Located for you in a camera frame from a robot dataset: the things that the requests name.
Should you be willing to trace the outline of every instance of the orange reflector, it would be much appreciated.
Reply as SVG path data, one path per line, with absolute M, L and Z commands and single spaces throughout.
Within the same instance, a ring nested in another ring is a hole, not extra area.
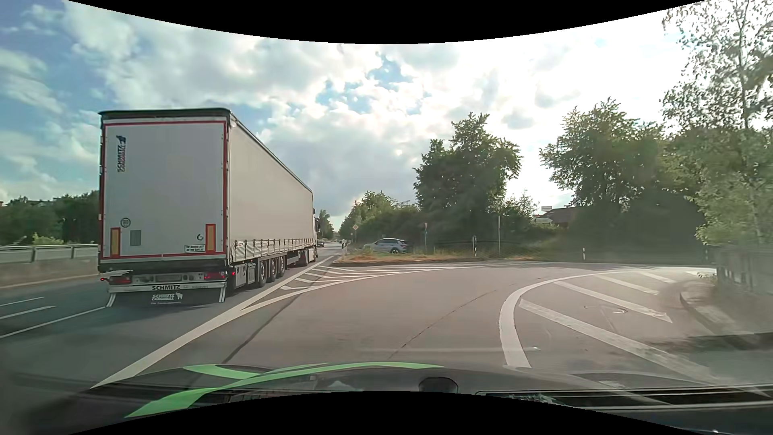
M 121 229 L 110 228 L 110 257 L 121 255 Z
M 207 224 L 204 232 L 204 249 L 210 253 L 215 252 L 215 224 Z

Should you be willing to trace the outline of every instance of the semi-trailer truck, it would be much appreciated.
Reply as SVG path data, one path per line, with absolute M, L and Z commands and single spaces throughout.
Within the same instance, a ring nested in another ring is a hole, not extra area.
M 108 307 L 223 302 L 316 260 L 312 190 L 231 110 L 100 116 Z

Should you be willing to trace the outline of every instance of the road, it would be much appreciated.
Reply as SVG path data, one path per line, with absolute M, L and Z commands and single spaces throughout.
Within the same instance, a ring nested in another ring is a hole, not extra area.
M 771 381 L 769 352 L 731 348 L 680 304 L 679 283 L 705 268 L 331 267 L 339 251 L 321 248 L 309 267 L 203 307 L 104 308 L 97 279 L 0 290 L 0 361 L 16 411 L 99 382 L 208 363 L 392 360 Z

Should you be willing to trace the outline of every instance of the curved white line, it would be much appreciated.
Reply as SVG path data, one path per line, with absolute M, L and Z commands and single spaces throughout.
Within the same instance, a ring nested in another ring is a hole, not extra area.
M 633 269 L 635 268 L 615 270 L 614 272 L 594 272 L 585 273 L 583 275 L 548 279 L 547 281 L 542 281 L 541 283 L 534 283 L 530 286 L 521 287 L 520 289 L 510 293 L 510 296 L 507 296 L 507 299 L 505 299 L 505 302 L 502 304 L 502 309 L 499 310 L 499 341 L 502 343 L 502 352 L 505 354 L 505 366 L 512 368 L 531 367 L 531 364 L 529 364 L 529 359 L 526 358 L 526 352 L 523 351 L 523 347 L 521 346 L 521 340 L 518 338 L 518 331 L 516 331 L 516 307 L 518 306 L 518 302 L 524 293 L 539 286 L 555 283 L 556 281 L 564 281 L 565 279 L 582 278 L 583 276 L 605 275 L 608 273 L 625 273 L 631 272 Z

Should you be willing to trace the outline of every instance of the guardrail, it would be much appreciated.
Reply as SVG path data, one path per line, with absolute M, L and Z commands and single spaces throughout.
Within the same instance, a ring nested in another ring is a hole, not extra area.
M 99 245 L 0 246 L 0 264 L 96 257 Z

